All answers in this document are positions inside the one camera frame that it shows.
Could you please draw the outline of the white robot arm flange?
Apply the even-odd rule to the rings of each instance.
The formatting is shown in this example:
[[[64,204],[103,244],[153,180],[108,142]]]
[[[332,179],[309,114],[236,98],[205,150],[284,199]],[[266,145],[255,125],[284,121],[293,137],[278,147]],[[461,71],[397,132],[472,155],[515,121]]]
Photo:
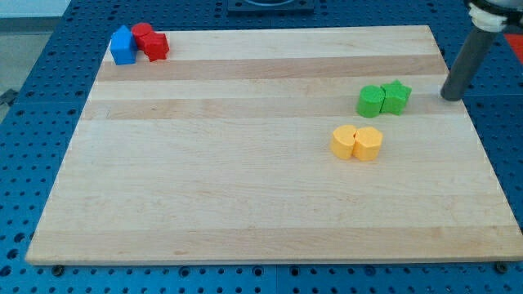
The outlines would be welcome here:
[[[522,29],[522,0],[463,0],[472,23],[490,33]]]

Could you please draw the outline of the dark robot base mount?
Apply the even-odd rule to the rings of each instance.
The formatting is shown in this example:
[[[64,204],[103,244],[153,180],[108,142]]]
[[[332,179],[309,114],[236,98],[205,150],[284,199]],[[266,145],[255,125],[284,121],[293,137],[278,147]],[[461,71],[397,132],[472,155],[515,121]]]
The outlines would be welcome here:
[[[228,0],[227,14],[313,12],[314,0]]]

